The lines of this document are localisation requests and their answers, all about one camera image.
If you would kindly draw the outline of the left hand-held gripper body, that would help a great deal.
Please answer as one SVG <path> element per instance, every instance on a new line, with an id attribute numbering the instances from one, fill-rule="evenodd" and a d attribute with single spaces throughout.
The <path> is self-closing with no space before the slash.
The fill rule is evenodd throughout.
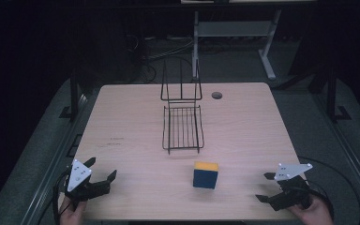
<path id="1" fill-rule="evenodd" d="M 91 183 L 93 171 L 78 159 L 74 159 L 67 180 L 65 195 L 75 203 L 85 202 L 96 197 L 109 194 L 111 183 L 106 180 Z"/>

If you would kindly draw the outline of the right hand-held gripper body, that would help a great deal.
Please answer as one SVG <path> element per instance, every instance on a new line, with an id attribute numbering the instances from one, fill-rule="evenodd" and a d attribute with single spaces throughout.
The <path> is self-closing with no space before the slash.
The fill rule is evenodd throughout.
<path id="1" fill-rule="evenodd" d="M 282 190 L 278 195 L 271 197 L 269 204 L 275 211 L 301 204 L 303 208 L 310 207 L 309 186 L 302 174 L 313 166 L 307 164 L 285 164 L 279 163 L 274 174 L 274 180 Z"/>

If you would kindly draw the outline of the blue and yellow cube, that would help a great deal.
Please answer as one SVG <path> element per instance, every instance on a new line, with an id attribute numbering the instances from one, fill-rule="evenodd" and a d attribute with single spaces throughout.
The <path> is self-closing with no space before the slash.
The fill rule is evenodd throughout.
<path id="1" fill-rule="evenodd" d="M 196 161 L 193 171 L 193 186 L 195 188 L 216 188 L 218 180 L 218 164 Z"/>

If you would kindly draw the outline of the person's right hand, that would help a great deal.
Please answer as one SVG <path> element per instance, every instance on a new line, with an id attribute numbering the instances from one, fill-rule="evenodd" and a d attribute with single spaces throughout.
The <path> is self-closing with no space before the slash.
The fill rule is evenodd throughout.
<path id="1" fill-rule="evenodd" d="M 288 208 L 304 225 L 334 225 L 328 207 L 319 197 L 310 197 L 310 207 L 304 209 L 300 205 Z"/>

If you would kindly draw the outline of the person's left hand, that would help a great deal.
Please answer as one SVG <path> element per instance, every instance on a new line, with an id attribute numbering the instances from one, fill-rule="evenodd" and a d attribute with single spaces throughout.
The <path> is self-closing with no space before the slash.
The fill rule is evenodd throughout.
<path id="1" fill-rule="evenodd" d="M 76 208 L 70 198 L 65 197 L 60 206 L 60 225 L 83 225 L 83 213 L 86 209 L 87 202 L 79 202 Z"/>

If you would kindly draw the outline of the black metal stand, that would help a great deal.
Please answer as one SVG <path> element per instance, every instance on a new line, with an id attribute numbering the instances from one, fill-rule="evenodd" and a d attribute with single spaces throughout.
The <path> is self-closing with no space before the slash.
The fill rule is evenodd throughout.
<path id="1" fill-rule="evenodd" d="M 337 76 L 331 67 L 327 76 L 326 113 L 333 123 L 336 123 L 338 120 L 351 120 L 352 118 L 345 107 L 336 104 L 336 96 Z"/>
<path id="2" fill-rule="evenodd" d="M 74 122 L 79 113 L 79 87 L 78 72 L 73 70 L 69 77 L 70 85 L 70 105 L 63 108 L 59 117 L 67 118 L 70 122 Z"/>

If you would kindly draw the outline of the aluminium frame rail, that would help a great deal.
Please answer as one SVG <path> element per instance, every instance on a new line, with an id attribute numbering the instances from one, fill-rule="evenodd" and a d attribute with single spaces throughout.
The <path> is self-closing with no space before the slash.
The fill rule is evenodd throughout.
<path id="1" fill-rule="evenodd" d="M 357 155 L 357 148 L 354 148 L 351 141 L 346 137 L 344 130 L 341 128 L 341 122 L 355 122 L 344 106 L 335 106 L 332 110 L 327 106 L 328 101 L 320 95 L 312 96 L 315 104 L 325 118 L 325 122 L 334 133 L 337 142 L 341 146 L 344 155 L 350 165 L 355 179 L 360 186 L 360 157 Z"/>
<path id="2" fill-rule="evenodd" d="M 31 195 L 31 201 L 21 219 L 21 225 L 38 225 L 44 216 L 44 210 L 50 207 L 53 187 L 60 174 L 65 170 L 76 152 L 73 144 L 83 132 L 83 109 L 88 99 L 81 94 L 72 107 L 53 107 L 47 115 L 42 116 L 41 128 L 37 130 L 36 138 L 41 138 L 34 146 L 38 150 L 32 162 L 38 171 L 35 178 L 36 189 Z"/>

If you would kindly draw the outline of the white metal desk frame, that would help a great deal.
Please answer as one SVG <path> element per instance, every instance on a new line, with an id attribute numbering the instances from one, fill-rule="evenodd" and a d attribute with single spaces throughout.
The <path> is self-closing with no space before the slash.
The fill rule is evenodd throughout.
<path id="1" fill-rule="evenodd" d="M 201 38 L 240 38 L 266 37 L 265 45 L 259 50 L 259 56 L 269 80 L 274 80 L 276 74 L 271 66 L 268 54 L 277 31 L 281 10 L 275 11 L 271 21 L 246 22 L 202 22 L 199 12 L 194 13 L 193 51 L 192 51 L 192 77 L 199 79 L 199 40 Z"/>

